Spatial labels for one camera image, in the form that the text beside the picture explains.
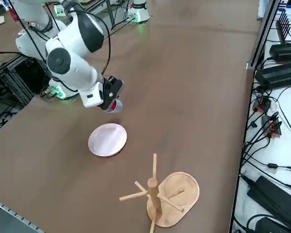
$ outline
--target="pink plate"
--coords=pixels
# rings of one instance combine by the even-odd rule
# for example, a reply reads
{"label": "pink plate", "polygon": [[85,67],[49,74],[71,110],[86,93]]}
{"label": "pink plate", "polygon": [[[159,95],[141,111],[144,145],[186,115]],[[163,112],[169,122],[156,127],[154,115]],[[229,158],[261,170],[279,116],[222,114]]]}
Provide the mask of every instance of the pink plate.
{"label": "pink plate", "polygon": [[105,124],[96,128],[88,139],[91,152],[100,157],[117,154],[125,146],[126,130],[118,124]]}

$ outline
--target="wooden stand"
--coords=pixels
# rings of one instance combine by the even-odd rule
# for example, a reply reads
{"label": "wooden stand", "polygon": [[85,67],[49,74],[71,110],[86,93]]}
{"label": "wooden stand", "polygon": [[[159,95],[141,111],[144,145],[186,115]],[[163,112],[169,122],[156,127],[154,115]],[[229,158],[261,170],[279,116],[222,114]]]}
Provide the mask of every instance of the wooden stand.
{"label": "wooden stand", "polygon": [[151,219],[150,233],[155,225],[172,227],[176,225],[195,205],[199,198],[199,186],[193,176],[185,172],[170,174],[158,184],[156,179],[157,155],[153,156],[153,176],[147,181],[148,190],[137,181],[140,193],[120,198],[120,201],[147,196],[146,210]]}

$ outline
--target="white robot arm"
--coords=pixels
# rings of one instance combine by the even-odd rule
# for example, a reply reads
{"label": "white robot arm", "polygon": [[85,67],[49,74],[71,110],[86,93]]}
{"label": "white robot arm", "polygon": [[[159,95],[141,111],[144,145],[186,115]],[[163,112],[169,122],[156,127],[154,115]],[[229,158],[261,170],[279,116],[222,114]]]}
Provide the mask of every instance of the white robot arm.
{"label": "white robot arm", "polygon": [[[114,112],[118,106],[122,106],[117,98],[123,88],[123,82],[114,77],[104,79],[83,59],[86,55],[100,49],[104,41],[103,30],[94,17],[85,14],[77,0],[60,0],[66,14],[72,12],[70,15],[73,17],[73,21],[68,26],[61,25],[62,28],[58,31],[53,20],[40,4],[43,0],[38,0],[39,4],[32,4],[32,1],[29,3],[28,0],[21,1],[15,0],[13,5],[17,12],[23,12],[22,15],[25,18],[22,20],[34,23],[38,32],[41,30],[48,32],[46,35],[50,39],[46,43],[37,37],[34,38],[34,41],[39,44],[39,48],[44,46],[43,56],[56,80],[70,91],[77,90],[85,107],[99,106],[104,111]],[[24,12],[30,9],[35,14]],[[28,31],[32,37],[36,34],[35,31],[35,33]],[[25,55],[41,59],[37,54],[32,53],[34,51],[32,48],[28,49],[31,44],[28,39],[26,33],[17,38],[18,49]]]}

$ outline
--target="power adapter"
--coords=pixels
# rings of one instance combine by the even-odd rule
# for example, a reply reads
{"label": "power adapter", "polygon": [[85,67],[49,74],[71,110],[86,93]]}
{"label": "power adapter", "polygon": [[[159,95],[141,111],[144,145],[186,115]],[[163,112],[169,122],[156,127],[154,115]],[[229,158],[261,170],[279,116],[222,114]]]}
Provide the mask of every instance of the power adapter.
{"label": "power adapter", "polygon": [[252,110],[260,113],[267,113],[271,107],[271,100],[268,96],[260,95],[257,97],[256,101],[254,101]]}

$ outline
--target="wooden peg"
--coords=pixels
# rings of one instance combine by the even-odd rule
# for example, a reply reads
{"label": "wooden peg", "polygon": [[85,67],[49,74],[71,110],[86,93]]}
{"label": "wooden peg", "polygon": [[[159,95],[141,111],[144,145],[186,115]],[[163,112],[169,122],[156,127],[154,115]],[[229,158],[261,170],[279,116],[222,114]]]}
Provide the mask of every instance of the wooden peg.
{"label": "wooden peg", "polygon": [[154,178],[148,179],[147,186],[149,187],[149,194],[151,196],[151,200],[153,202],[154,208],[161,213],[162,203],[161,203],[161,200],[157,196],[159,193],[159,186],[158,186],[157,180]]}
{"label": "wooden peg", "polygon": [[153,179],[156,180],[157,154],[153,154]]}
{"label": "wooden peg", "polygon": [[135,181],[135,185],[141,190],[141,191],[146,191],[146,189],[145,188],[143,188],[143,186],[141,185],[141,184],[139,184],[139,182],[138,181]]}
{"label": "wooden peg", "polygon": [[158,194],[157,195],[160,199],[162,199],[163,201],[165,201],[167,204],[169,204],[170,206],[174,207],[176,210],[180,211],[181,213],[183,213],[184,209],[180,206],[178,206],[177,204],[175,204],[174,202],[170,201],[169,199],[167,199],[166,197]]}
{"label": "wooden peg", "polygon": [[172,195],[170,195],[169,197],[166,197],[166,198],[167,199],[171,199],[171,198],[175,197],[176,195],[179,195],[180,193],[183,193],[183,192],[184,192],[184,189],[182,188],[182,189],[178,190],[176,193],[174,193],[174,194],[172,194]]}
{"label": "wooden peg", "polygon": [[145,196],[148,194],[148,191],[143,191],[143,192],[140,192],[140,193],[134,193],[134,194],[130,194],[130,195],[127,195],[127,196],[124,196],[124,197],[120,197],[120,201],[123,201],[123,200],[130,200],[130,199],[133,199],[133,198],[138,198],[138,197],[142,197],[142,196]]}
{"label": "wooden peg", "polygon": [[152,220],[152,222],[151,222],[150,233],[154,233],[154,229],[155,229],[155,221],[156,221],[156,215],[157,215],[157,212],[155,211],[155,213],[154,213],[154,217],[153,217],[153,220]]}

